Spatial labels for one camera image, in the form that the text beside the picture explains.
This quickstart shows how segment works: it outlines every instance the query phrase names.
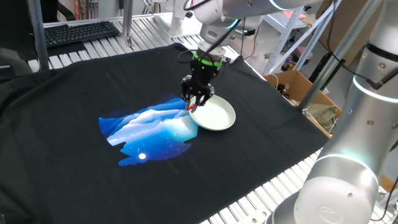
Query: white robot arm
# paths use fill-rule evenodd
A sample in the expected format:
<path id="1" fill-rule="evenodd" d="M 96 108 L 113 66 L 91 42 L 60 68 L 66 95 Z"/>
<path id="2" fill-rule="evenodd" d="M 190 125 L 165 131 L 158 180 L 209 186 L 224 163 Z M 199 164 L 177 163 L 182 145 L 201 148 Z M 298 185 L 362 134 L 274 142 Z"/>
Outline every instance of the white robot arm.
<path id="1" fill-rule="evenodd" d="M 214 89 L 222 46 L 239 19 L 293 8 L 317 0 L 193 0 L 203 22 L 192 60 L 192 76 L 182 80 L 183 98 L 205 96 Z M 365 224 L 376 201 L 381 168 L 398 139 L 398 1 L 386 0 L 367 44 L 343 114 L 333 138 L 325 145 L 301 191 L 282 202 L 266 224 Z"/>
<path id="2" fill-rule="evenodd" d="M 193 107 L 203 106 L 214 95 L 210 80 L 215 78 L 225 54 L 223 46 L 229 45 L 233 31 L 245 19 L 245 29 L 255 29 L 261 16 L 284 9 L 320 2 L 322 0 L 186 0 L 184 10 L 193 11 L 203 23 L 200 35 L 204 41 L 198 44 L 195 60 L 192 60 L 192 75 L 182 80 L 182 98 L 189 102 L 193 96 L 197 101 Z"/>

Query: white plate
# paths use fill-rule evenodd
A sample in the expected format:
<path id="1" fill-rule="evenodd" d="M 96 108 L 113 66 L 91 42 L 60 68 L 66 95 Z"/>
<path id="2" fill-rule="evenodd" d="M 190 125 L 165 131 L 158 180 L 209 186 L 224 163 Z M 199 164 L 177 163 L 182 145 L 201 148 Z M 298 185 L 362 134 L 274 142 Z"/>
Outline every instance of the white plate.
<path id="1" fill-rule="evenodd" d="M 234 108 L 226 100 L 214 95 L 204 106 L 198 106 L 195 112 L 189 111 L 191 118 L 199 126 L 211 130 L 222 131 L 234 124 L 236 114 Z"/>

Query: cable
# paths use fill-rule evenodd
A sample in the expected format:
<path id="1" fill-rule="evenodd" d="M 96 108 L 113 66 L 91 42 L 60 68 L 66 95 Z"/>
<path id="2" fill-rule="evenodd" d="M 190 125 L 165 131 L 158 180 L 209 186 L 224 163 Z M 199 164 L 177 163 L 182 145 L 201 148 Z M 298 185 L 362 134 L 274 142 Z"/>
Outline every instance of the cable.
<path id="1" fill-rule="evenodd" d="M 386 202 L 386 206 L 384 207 L 383 215 L 382 215 L 381 218 L 379 218 L 378 220 L 371 219 L 372 221 L 375 221 L 375 222 L 381 221 L 381 220 L 386 216 L 387 208 L 388 208 L 388 203 L 390 202 L 392 192 L 393 192 L 394 189 L 396 188 L 397 183 L 398 183 L 398 177 L 397 177 L 397 179 L 396 179 L 394 185 L 393 185 L 392 188 L 391 188 L 390 194 L 388 195 L 387 202 Z"/>
<path id="2" fill-rule="evenodd" d="M 184 62 L 184 61 L 181 61 L 181 56 L 183 55 L 183 54 L 185 54 L 185 53 L 187 53 L 187 52 L 197 52 L 197 51 L 199 51 L 199 50 L 184 50 L 183 52 L 180 52 L 178 55 L 177 55 L 177 60 L 178 60 L 178 62 L 180 62 L 180 63 L 191 63 L 191 62 L 193 62 L 193 60 L 194 59 L 192 59 L 191 61 L 187 61 L 187 62 Z M 213 67 L 214 67 L 214 60 L 213 60 L 213 57 L 210 55 L 210 54 L 207 54 L 207 56 L 209 56 L 209 58 L 210 58 L 210 60 L 211 60 L 211 62 L 212 62 L 212 64 L 213 64 Z"/>
<path id="3" fill-rule="evenodd" d="M 249 57 L 252 57 L 254 55 L 254 53 L 256 52 L 256 40 L 257 40 L 257 35 L 259 32 L 260 32 L 260 25 L 257 27 L 256 36 L 254 36 L 253 53 L 250 56 L 246 57 L 245 60 L 248 59 Z"/>
<path id="4" fill-rule="evenodd" d="M 187 4 L 188 4 L 189 0 L 186 0 L 185 3 L 184 3 L 183 10 L 184 10 L 184 11 L 191 11 L 191 10 L 194 10 L 194 9 L 196 9 L 197 7 L 199 7 L 199 6 L 203 5 L 203 4 L 206 4 L 206 3 L 210 2 L 210 1 L 211 1 L 211 0 L 204 0 L 203 2 L 199 2 L 198 4 L 196 4 L 196 5 L 194 5 L 194 6 L 191 6 L 191 7 L 187 8 Z"/>
<path id="5" fill-rule="evenodd" d="M 397 220 L 398 220 L 398 215 L 396 216 L 396 218 L 394 219 L 394 221 L 392 221 L 392 224 L 396 224 Z"/>
<path id="6" fill-rule="evenodd" d="M 333 51 L 330 50 L 330 38 L 331 38 L 331 32 L 332 32 L 332 30 L 333 30 L 333 25 L 334 25 L 334 23 L 335 23 L 335 13 L 336 13 L 336 0 L 333 0 L 333 14 L 331 15 L 331 24 L 330 24 L 329 34 L 328 34 L 328 40 L 327 40 L 327 42 L 326 42 L 326 48 L 327 48 L 327 50 L 332 54 L 332 56 L 333 56 L 337 61 L 341 62 L 341 60 L 335 55 L 335 53 L 334 53 Z M 360 75 L 360 74 L 357 74 L 356 72 L 350 70 L 345 64 L 343 64 L 342 67 L 343 67 L 345 70 L 351 72 L 352 74 L 354 74 L 354 75 L 356 75 L 356 76 L 358 76 L 358 77 L 361 77 L 361 78 L 365 79 L 368 83 L 369 83 L 369 82 L 373 82 L 373 81 L 370 80 L 369 78 L 366 78 L 366 77 L 364 77 L 364 76 L 362 76 L 362 75 Z"/>
<path id="7" fill-rule="evenodd" d="M 206 57 L 206 55 L 209 55 L 209 53 L 212 51 L 212 50 L 214 50 L 217 46 L 219 46 L 220 45 L 220 43 L 222 43 L 222 41 L 224 41 L 225 40 L 225 38 L 227 38 L 227 36 L 229 36 L 229 34 L 232 32 L 232 31 L 234 31 L 235 30 L 235 28 L 236 28 L 236 26 L 241 22 L 242 20 L 241 19 L 237 19 L 236 21 L 235 21 L 235 23 L 233 24 L 233 26 L 231 27 L 231 28 L 229 28 L 229 30 L 224 34 L 224 35 L 222 35 L 206 52 L 205 52 L 205 54 L 204 54 L 204 56 Z"/>
<path id="8" fill-rule="evenodd" d="M 307 115 L 309 115 L 317 124 L 319 124 L 318 121 L 310 113 L 307 112 Z"/>
<path id="9" fill-rule="evenodd" d="M 273 75 L 273 76 L 275 76 L 275 78 L 276 78 L 276 89 L 278 89 L 278 84 L 279 84 L 278 76 L 276 76 L 275 74 L 272 74 L 272 73 L 268 73 L 267 75 Z"/>
<path id="10" fill-rule="evenodd" d="M 246 25 L 246 17 L 243 19 L 241 55 L 242 55 L 242 52 L 243 52 L 243 42 L 244 42 L 244 26 L 245 26 L 245 25 Z"/>

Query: keyboard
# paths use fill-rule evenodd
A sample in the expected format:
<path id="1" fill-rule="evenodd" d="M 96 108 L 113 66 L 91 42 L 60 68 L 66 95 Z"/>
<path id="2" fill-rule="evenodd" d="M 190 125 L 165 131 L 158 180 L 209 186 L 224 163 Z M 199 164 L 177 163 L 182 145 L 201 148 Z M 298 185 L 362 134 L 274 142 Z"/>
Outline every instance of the keyboard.
<path id="1" fill-rule="evenodd" d="M 108 21 L 71 27 L 49 27 L 44 29 L 44 33 L 47 48 L 120 34 Z"/>

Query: metal shelf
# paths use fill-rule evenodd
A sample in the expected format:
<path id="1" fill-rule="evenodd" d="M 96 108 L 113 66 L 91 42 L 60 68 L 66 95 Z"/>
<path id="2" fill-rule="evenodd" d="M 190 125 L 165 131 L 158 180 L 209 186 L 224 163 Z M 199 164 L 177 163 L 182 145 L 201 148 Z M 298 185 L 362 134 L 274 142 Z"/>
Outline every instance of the metal shelf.
<path id="1" fill-rule="evenodd" d="M 281 33 L 284 33 L 287 30 L 287 23 L 289 22 L 289 18 L 287 18 L 283 13 L 276 12 L 268 14 L 264 17 L 264 20 Z M 294 21 L 293 29 L 299 29 L 306 26 L 307 25 L 303 23 L 300 19 L 297 19 L 296 21 Z"/>

